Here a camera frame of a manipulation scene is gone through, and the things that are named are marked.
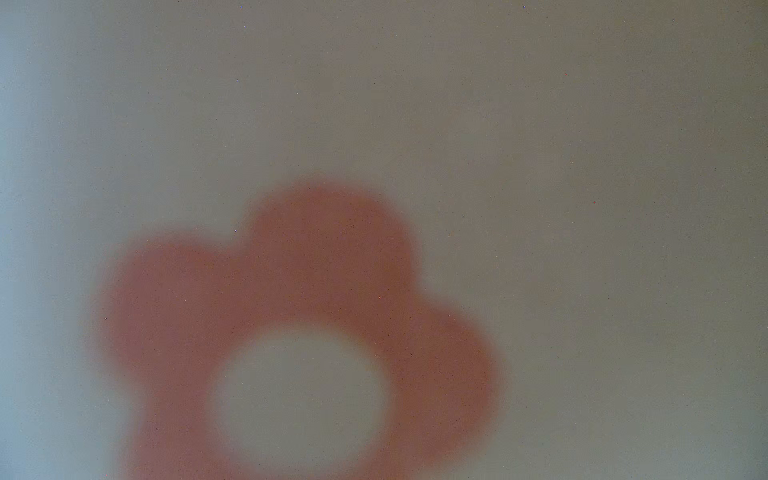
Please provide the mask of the white printed paper bag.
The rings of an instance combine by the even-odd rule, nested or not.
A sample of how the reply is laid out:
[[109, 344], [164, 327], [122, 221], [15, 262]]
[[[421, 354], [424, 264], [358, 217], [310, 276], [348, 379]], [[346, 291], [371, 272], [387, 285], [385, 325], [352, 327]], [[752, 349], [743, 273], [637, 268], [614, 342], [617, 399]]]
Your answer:
[[763, 479], [763, 1], [5, 1], [5, 479]]

